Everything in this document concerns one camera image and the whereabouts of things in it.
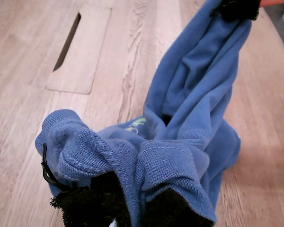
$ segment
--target light wood tabletop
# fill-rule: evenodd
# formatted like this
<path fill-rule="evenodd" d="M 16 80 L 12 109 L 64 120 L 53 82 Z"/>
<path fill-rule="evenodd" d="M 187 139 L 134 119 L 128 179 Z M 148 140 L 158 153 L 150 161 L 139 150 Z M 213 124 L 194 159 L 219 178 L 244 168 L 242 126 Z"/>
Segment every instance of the light wood tabletop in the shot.
<path fill-rule="evenodd" d="M 0 0 L 0 227 L 63 226 L 61 213 L 49 206 L 51 194 L 34 146 L 43 119 L 70 108 L 97 131 L 141 115 L 160 59 L 202 3 Z M 89 47 L 98 51 L 93 75 L 85 80 L 64 68 L 53 85 L 53 69 L 84 4 L 106 12 L 91 22 L 102 32 Z M 72 58 L 61 67 L 83 61 Z M 76 85 L 64 90 L 69 80 Z M 77 90 L 87 83 L 90 88 Z M 242 147 L 223 178 L 217 226 L 284 227 L 284 45 L 263 9 L 240 52 L 225 118 Z"/>

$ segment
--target black drawstring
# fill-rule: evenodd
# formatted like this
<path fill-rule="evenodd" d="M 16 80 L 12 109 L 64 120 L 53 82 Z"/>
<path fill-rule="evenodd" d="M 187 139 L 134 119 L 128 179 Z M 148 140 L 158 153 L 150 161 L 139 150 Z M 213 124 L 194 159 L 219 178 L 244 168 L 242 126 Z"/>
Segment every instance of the black drawstring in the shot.
<path fill-rule="evenodd" d="M 43 158 L 42 158 L 42 163 L 41 165 L 43 166 L 43 178 L 49 183 L 57 188 L 59 188 L 62 192 L 69 191 L 71 188 L 59 183 L 57 179 L 54 177 L 53 173 L 51 172 L 50 168 L 47 165 L 47 160 L 46 160 L 46 152 L 47 152 L 47 145 L 46 143 L 43 144 Z"/>

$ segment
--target black fuzzy fabric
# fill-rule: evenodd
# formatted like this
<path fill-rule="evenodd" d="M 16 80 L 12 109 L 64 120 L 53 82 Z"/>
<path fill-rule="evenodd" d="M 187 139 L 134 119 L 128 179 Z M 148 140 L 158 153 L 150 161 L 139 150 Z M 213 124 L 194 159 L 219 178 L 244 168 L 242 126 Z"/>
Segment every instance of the black fuzzy fabric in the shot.
<path fill-rule="evenodd" d="M 167 189 L 146 204 L 141 227 L 212 227 L 213 222 L 193 212 L 185 199 Z"/>
<path fill-rule="evenodd" d="M 115 173 L 91 179 L 90 188 L 61 192 L 50 204 L 63 212 L 65 227 L 108 227 L 115 219 L 118 227 L 130 227 L 124 194 Z"/>
<path fill-rule="evenodd" d="M 90 188 L 61 192 L 50 204 L 62 209 L 65 227 L 108 227 L 113 220 L 118 227 L 130 227 L 130 215 L 122 187 L 115 173 L 91 179 Z M 196 213 L 185 199 L 167 189 L 146 204 L 140 227 L 212 227 L 213 222 Z"/>
<path fill-rule="evenodd" d="M 221 16 L 226 21 L 237 19 L 256 20 L 259 15 L 260 0 L 222 0 L 211 16 Z"/>

